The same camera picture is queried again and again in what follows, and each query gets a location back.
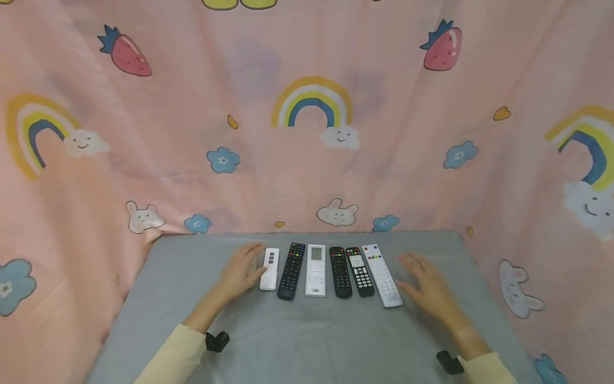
gray tablecloth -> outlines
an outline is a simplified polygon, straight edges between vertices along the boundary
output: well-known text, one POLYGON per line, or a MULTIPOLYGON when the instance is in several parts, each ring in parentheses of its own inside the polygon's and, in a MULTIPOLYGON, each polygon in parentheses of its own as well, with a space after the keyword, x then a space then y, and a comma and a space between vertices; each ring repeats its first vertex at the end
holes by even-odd
MULTIPOLYGON (((280 248, 280 277, 293 241, 326 245, 327 252, 331 246, 376 243, 393 277, 410 281, 397 256, 421 253, 441 268, 462 308, 518 381, 541 383, 462 239, 452 232, 163 237, 153 245, 88 383, 131 383, 215 282, 233 250, 252 240, 280 248)), ((231 341, 220 354, 206 352, 188 383, 464 382, 446 375, 435 359, 442 349, 457 353, 445 330, 409 298, 402 307, 385 309, 377 293, 360 297, 354 284, 352 297, 339 299, 328 265, 326 298, 305 297, 305 270, 303 262, 291 302, 256 287, 225 308, 210 331, 226 331, 231 341)))

hand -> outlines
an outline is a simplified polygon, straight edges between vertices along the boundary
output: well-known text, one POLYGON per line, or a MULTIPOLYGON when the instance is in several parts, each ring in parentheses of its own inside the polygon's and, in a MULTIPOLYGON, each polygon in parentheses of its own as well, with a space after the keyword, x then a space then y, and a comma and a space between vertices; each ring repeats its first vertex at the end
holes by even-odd
POLYGON ((237 248, 222 269, 212 291, 228 302, 253 287, 265 273, 266 267, 253 272, 249 272, 249 267, 263 249, 262 243, 248 243, 237 248))
POLYGON ((453 326, 459 317, 463 317, 462 310, 454 300, 443 275, 433 263, 418 255, 404 254, 400 259, 420 285, 420 290, 417 290, 404 281, 396 281, 400 290, 448 327, 453 326))

cream sleeve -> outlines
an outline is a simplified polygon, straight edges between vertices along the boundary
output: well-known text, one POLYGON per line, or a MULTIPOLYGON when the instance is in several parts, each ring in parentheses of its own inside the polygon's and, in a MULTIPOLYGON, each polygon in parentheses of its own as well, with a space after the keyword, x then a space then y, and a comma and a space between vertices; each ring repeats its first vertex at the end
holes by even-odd
POLYGON ((184 384, 205 350, 204 335, 180 324, 134 384, 184 384))
POLYGON ((503 365, 499 354, 492 352, 469 361, 459 356, 470 384, 518 384, 503 365))

rainbow print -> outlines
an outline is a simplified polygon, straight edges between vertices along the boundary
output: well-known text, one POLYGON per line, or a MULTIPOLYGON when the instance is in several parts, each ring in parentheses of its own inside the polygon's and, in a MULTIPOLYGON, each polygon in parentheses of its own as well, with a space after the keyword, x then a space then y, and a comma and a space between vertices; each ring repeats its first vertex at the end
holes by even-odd
POLYGON ((6 136, 10 152, 19 168, 35 180, 47 166, 36 144, 36 136, 53 131, 60 140, 79 129, 79 123, 56 102, 32 93, 23 93, 9 100, 6 115, 6 136))
POLYGON ((295 80, 277 98, 271 116, 272 127, 294 127, 297 115, 307 106, 317 106, 326 115, 327 128, 352 122, 352 100, 348 91, 322 76, 295 80))
POLYGON ((582 181, 605 190, 614 181, 614 111, 588 105, 557 123, 544 138, 563 152, 570 141, 587 147, 593 165, 582 181))

white remote control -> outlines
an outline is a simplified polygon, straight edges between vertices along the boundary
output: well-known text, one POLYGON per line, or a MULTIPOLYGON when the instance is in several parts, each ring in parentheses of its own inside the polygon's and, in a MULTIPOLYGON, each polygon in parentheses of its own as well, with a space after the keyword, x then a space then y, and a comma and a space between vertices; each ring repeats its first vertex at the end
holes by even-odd
POLYGON ((363 245, 362 251, 367 258, 367 264, 373 275, 375 286, 378 288, 379 297, 382 299, 384 308, 398 307, 403 305, 401 294, 398 292, 397 285, 394 283, 388 266, 382 258, 377 244, 363 245))
POLYGON ((262 264, 263 267, 266 267, 266 271, 260 277, 260 289, 262 291, 274 291, 277 288, 278 265, 279 248, 267 248, 265 251, 265 261, 262 264))
POLYGON ((326 247, 324 245, 307 246, 307 277, 305 279, 305 296, 326 297, 326 247))

